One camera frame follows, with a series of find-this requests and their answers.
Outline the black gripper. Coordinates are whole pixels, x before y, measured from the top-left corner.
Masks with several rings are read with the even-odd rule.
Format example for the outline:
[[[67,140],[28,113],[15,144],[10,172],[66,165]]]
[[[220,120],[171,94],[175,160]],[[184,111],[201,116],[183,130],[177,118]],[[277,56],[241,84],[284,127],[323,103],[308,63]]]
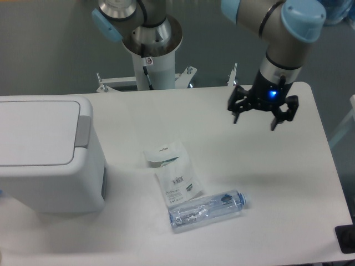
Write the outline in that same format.
[[[274,83],[266,79],[258,71],[250,90],[245,90],[242,86],[234,87],[232,94],[227,101],[227,110],[232,112],[234,124],[242,112],[254,109],[256,103],[261,104],[262,110],[271,105],[271,112],[274,119],[271,123],[271,131],[274,131],[278,124],[284,121],[292,121],[298,109],[298,96],[287,97],[293,83]],[[282,111],[281,106],[286,104],[287,110]]]

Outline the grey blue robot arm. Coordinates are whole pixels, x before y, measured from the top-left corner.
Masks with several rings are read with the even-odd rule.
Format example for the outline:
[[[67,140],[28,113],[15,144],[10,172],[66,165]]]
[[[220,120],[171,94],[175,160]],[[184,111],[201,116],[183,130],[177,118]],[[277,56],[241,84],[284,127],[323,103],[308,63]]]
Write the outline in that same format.
[[[175,51],[183,35],[165,1],[99,1],[92,20],[131,54],[139,90],[175,87]],[[240,26],[267,43],[252,87],[234,86],[227,102],[233,116],[252,109],[271,112],[272,129],[294,119],[299,102],[289,90],[325,20],[318,1],[218,1],[213,14],[198,20],[196,35],[203,40],[233,40],[233,28]]]

